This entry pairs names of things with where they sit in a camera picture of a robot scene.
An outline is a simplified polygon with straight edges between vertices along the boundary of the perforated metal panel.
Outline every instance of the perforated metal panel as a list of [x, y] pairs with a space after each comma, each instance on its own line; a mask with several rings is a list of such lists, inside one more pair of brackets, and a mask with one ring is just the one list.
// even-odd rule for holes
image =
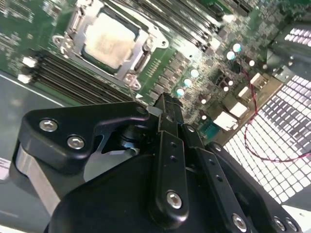
[[[260, 157], [285, 160], [311, 151], [311, 82], [295, 76], [255, 117], [248, 144]], [[226, 150], [265, 190], [284, 203], [311, 184], [311, 157], [288, 163], [263, 162], [244, 146], [243, 127]]]

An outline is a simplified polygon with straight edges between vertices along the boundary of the mounting hole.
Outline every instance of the mounting hole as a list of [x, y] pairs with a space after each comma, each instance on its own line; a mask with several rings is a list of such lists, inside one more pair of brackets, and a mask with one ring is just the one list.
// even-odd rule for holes
[[215, 165], [215, 162], [211, 159], [208, 160], [210, 164]]
[[174, 163], [177, 163], [177, 161], [178, 161], [178, 159], [177, 159], [175, 156], [173, 156], [173, 155], [170, 157], [170, 159], [171, 159]]
[[177, 145], [174, 142], [171, 142], [171, 146], [174, 147], [174, 148], [177, 147]]
[[166, 116], [166, 119], [169, 120], [170, 122], [174, 122], [173, 117], [171, 117], [170, 115], [167, 115], [167, 116]]
[[146, 110], [142, 107], [137, 107], [136, 110], [141, 114], [146, 114]]
[[216, 175], [216, 179], [217, 179], [219, 182], [224, 181], [224, 180], [222, 179], [222, 177], [221, 177], [221, 176], [219, 176], [219, 175]]

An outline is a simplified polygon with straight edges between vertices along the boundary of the silver screw head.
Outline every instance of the silver screw head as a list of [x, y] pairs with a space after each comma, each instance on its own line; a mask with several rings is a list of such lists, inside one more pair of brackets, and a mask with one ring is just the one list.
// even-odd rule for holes
[[180, 196], [175, 192], [168, 192], [166, 195], [168, 204], [175, 209], [180, 209], [182, 205], [182, 201]]
[[285, 230], [286, 230], [284, 224], [281, 222], [280, 219], [278, 219], [278, 217], [274, 217], [274, 218], [273, 218], [273, 221], [276, 223], [276, 225], [277, 225], [282, 231], [285, 231]]
[[78, 136], [72, 136], [68, 138], [67, 144], [69, 147], [76, 149], [76, 150], [82, 149], [84, 147], [83, 139]]
[[293, 222], [289, 218], [286, 218], [286, 222], [295, 232], [298, 231], [298, 228], [295, 226], [295, 224], [293, 224]]
[[244, 220], [237, 214], [232, 215], [232, 220], [234, 225], [241, 231], [241, 232], [246, 232], [247, 231], [247, 226]]
[[39, 127], [43, 131], [54, 132], [55, 130], [57, 130], [58, 125], [55, 121], [46, 119], [46, 120], [40, 121]]
[[217, 144], [215, 144], [215, 149], [218, 151], [222, 151], [222, 149], [220, 148], [220, 146], [218, 146]]
[[189, 130], [191, 133], [194, 132], [194, 128], [193, 128], [191, 125], [188, 125], [187, 128], [188, 128], [188, 130]]

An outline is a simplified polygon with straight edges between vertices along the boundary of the cpu socket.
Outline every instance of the cpu socket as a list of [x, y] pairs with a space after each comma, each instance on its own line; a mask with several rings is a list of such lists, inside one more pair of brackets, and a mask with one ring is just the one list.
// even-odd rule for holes
[[65, 34], [52, 39], [64, 57], [133, 90], [152, 53], [169, 46], [155, 24], [108, 0], [78, 1]]

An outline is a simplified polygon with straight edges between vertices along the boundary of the sticker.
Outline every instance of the sticker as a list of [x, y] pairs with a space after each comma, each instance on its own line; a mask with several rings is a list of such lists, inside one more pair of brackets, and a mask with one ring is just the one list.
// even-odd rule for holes
[[11, 161], [0, 158], [0, 181], [5, 181], [9, 178], [9, 168]]

